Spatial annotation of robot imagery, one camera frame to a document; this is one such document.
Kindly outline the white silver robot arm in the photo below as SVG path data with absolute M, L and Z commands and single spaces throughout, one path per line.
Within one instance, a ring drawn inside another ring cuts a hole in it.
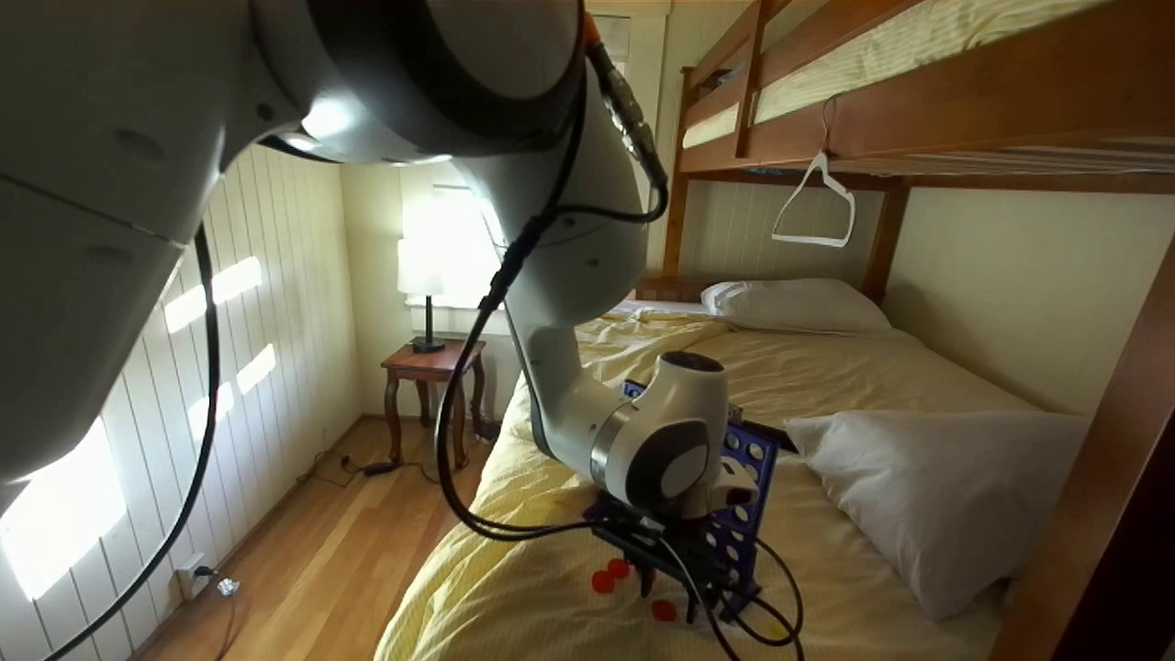
M 202 215 L 253 155 L 392 204 L 458 184 L 541 447 L 641 517 L 722 502 L 722 373 L 640 402 L 575 329 L 636 292 L 670 174 L 586 0 L 0 0 L 0 477 L 98 419 Z

